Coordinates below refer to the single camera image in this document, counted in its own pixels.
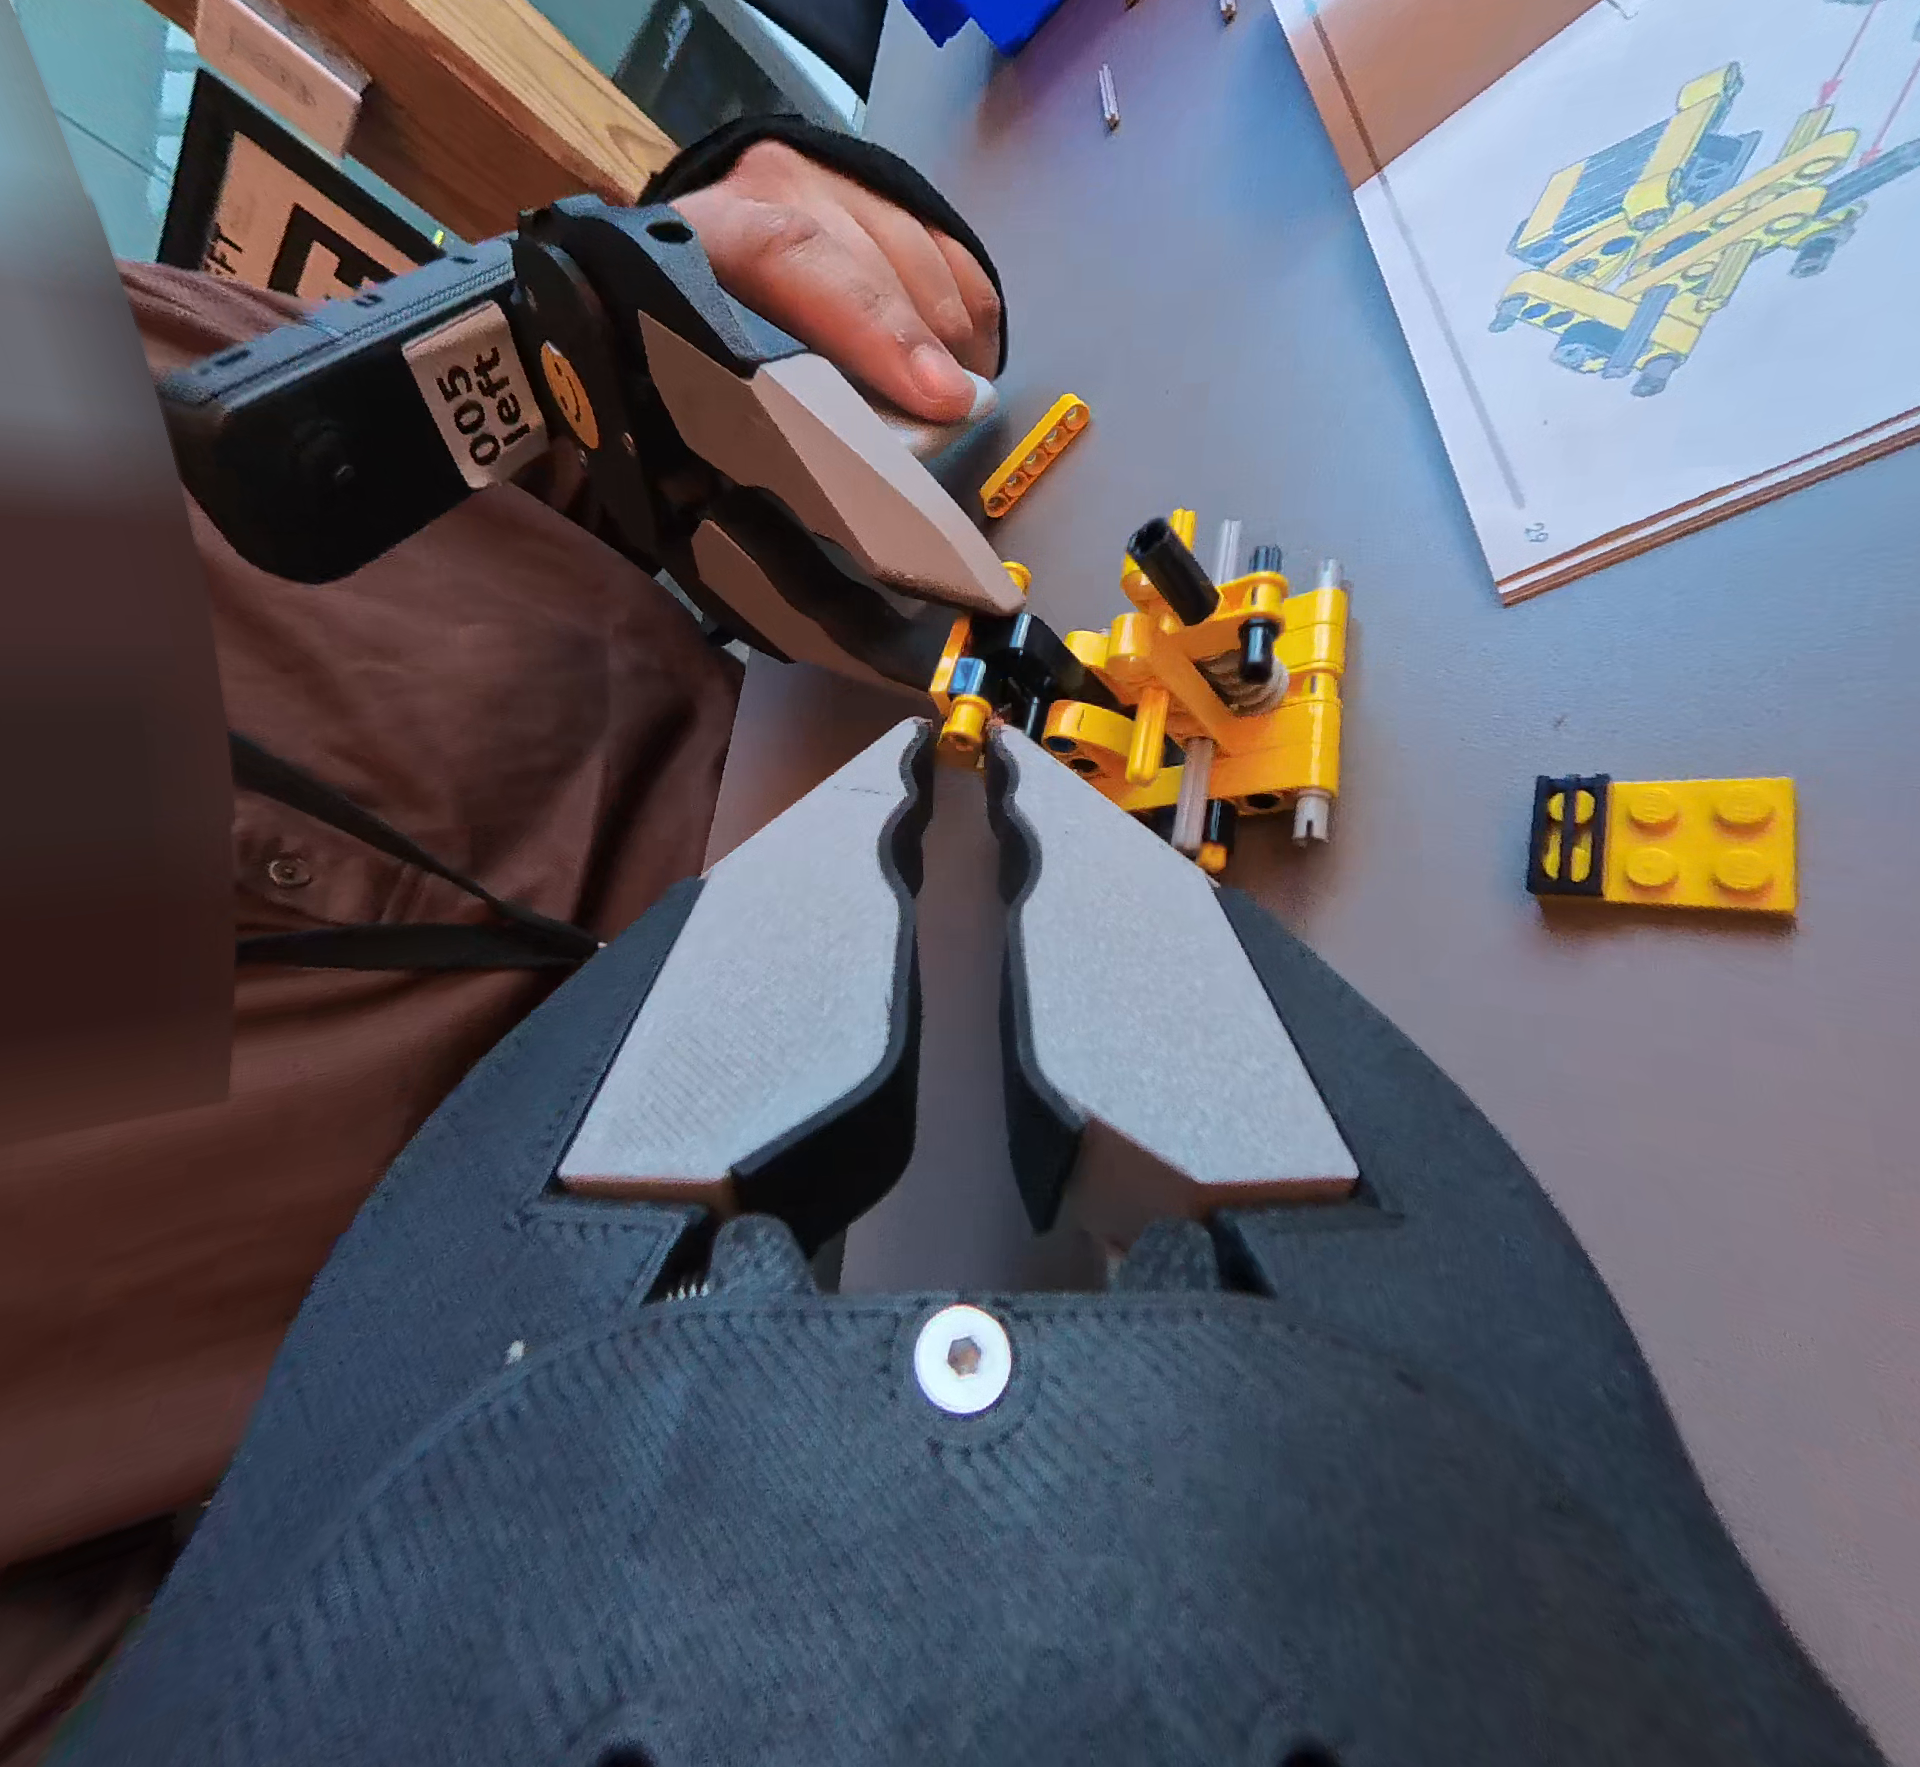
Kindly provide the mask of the yellow lego beam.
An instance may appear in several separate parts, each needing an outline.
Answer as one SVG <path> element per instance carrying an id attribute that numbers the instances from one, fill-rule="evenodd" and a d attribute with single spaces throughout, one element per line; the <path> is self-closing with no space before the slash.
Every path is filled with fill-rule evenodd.
<path id="1" fill-rule="evenodd" d="M 997 461 L 980 488 L 987 520 L 1007 517 L 1022 497 L 1063 459 L 1088 429 L 1092 408 L 1076 393 L 1063 393 L 1022 442 Z"/>

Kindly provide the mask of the yellow lego vehicle model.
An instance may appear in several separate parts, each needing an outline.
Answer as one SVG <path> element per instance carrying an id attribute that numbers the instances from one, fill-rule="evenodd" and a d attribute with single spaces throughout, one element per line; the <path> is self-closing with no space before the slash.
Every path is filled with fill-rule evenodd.
<path id="1" fill-rule="evenodd" d="M 1284 548 L 1247 550 L 1237 522 L 1220 527 L 1214 564 L 1195 537 L 1192 508 L 1136 527 L 1108 627 L 956 620 L 928 696 L 941 759 L 983 768 L 987 728 L 1017 728 L 1220 875 L 1247 816 L 1289 814 L 1300 847 L 1332 838 L 1349 586 L 1336 560 L 1293 586 Z"/>

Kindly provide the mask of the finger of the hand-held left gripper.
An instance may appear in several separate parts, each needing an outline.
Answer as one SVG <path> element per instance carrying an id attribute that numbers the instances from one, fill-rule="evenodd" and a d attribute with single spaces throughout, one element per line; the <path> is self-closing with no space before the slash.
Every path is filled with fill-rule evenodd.
<path id="1" fill-rule="evenodd" d="M 706 512 L 690 554 L 705 600 L 792 664 L 926 696 L 967 657 L 963 607 L 893 591 L 785 517 L 732 530 Z"/>
<path id="2" fill-rule="evenodd" d="M 693 327 L 639 313 L 650 376 L 693 454 L 773 494 L 881 586 L 1017 614 L 1020 583 L 903 434 L 828 358 L 753 313 L 743 320 L 738 369 Z"/>

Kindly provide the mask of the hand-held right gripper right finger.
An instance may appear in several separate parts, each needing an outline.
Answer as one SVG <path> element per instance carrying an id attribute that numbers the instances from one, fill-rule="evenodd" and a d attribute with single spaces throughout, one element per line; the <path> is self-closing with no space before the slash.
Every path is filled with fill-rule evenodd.
<path id="1" fill-rule="evenodd" d="M 987 796 L 1007 1145 L 1035 1231 L 1349 1199 L 1359 1159 L 1208 875 L 1007 725 Z"/>

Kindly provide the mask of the yellow black lego brick assembly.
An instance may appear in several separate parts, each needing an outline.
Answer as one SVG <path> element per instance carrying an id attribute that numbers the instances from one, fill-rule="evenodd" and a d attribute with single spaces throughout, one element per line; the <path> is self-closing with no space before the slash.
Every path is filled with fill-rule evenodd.
<path id="1" fill-rule="evenodd" d="M 1653 911 L 1797 915 L 1795 776 L 1535 776 L 1524 888 Z"/>

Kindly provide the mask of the black framed sign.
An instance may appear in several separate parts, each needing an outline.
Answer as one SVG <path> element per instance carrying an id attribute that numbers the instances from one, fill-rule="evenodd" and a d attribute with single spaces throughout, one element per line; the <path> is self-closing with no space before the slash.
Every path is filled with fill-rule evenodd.
<path id="1" fill-rule="evenodd" d="M 331 302 L 436 261 L 416 227 L 333 158 L 202 69 L 156 261 L 253 290 Z"/>

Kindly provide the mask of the lego instruction booklet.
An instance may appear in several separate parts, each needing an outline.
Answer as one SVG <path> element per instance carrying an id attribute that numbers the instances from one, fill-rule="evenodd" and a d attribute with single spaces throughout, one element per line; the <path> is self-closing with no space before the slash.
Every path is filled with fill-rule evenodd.
<path id="1" fill-rule="evenodd" d="M 1504 603 L 1919 442 L 1919 0 L 1273 0 Z"/>

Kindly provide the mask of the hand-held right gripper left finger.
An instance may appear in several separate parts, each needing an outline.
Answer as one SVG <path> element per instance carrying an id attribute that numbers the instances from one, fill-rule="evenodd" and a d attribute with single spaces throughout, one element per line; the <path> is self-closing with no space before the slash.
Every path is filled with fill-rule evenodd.
<path id="1" fill-rule="evenodd" d="M 914 1152 L 926 719 L 885 732 L 693 895 L 561 1188 L 838 1238 Z"/>

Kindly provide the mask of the person's left hand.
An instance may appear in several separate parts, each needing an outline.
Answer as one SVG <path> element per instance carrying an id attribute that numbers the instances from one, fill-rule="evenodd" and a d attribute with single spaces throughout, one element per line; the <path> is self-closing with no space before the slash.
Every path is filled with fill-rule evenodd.
<path id="1" fill-rule="evenodd" d="M 674 213 L 738 304 L 904 415 L 967 421 L 1000 376 L 1002 304 L 973 249 L 798 148 L 749 145 Z"/>

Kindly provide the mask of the person's brown shirt torso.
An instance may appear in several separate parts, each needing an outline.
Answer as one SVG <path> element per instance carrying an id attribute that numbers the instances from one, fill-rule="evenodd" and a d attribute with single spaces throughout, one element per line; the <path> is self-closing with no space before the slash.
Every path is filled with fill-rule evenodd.
<path id="1" fill-rule="evenodd" d="M 189 525 L 228 722 L 601 937 L 693 875 L 738 672 L 552 459 L 333 586 Z M 552 974 L 245 966 L 224 1100 L 3 1131 L 3 1760 L 46 1756 L 222 1483 L 314 1277 Z"/>

